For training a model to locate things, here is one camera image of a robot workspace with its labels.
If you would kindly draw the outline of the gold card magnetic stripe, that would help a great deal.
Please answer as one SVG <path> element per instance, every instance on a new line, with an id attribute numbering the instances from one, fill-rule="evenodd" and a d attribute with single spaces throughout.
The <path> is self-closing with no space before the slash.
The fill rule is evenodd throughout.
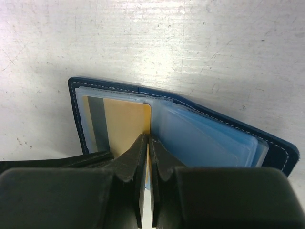
<path id="1" fill-rule="evenodd" d="M 151 129 L 149 104 L 82 96 L 83 132 L 90 153 L 109 151 L 121 156 L 140 134 Z"/>

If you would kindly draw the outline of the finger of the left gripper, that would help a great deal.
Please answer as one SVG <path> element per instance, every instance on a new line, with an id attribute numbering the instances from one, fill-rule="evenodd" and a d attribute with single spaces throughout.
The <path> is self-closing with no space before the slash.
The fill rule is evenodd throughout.
<path id="1" fill-rule="evenodd" d="M 33 168 L 95 168 L 103 167 L 114 160 L 111 152 L 100 151 L 96 153 L 72 156 L 60 159 L 1 161 L 0 169 L 8 170 L 19 167 Z"/>

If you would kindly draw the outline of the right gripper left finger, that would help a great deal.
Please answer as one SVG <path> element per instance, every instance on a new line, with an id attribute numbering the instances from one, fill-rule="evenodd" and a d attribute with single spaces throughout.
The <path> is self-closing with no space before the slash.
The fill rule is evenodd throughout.
<path id="1" fill-rule="evenodd" d="M 3 229 L 142 227 L 147 135 L 103 167 L 0 170 Z"/>

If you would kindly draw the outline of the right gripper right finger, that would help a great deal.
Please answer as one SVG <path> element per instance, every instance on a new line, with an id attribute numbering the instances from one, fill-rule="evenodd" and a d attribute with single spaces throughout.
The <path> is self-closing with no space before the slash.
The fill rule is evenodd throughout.
<path id="1" fill-rule="evenodd" d="M 302 229 L 305 214 L 275 168 L 186 167 L 149 137 L 152 225 L 158 229 Z"/>

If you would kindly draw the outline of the blue leather card holder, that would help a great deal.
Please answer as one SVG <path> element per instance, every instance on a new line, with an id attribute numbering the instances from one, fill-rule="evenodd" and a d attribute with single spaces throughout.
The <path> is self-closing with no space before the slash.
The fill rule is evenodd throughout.
<path id="1" fill-rule="evenodd" d="M 293 144 L 177 94 L 85 77 L 70 78 L 68 87 L 85 154 L 90 153 L 81 114 L 86 95 L 149 104 L 149 134 L 189 167 L 274 167 L 289 175 L 299 160 Z"/>

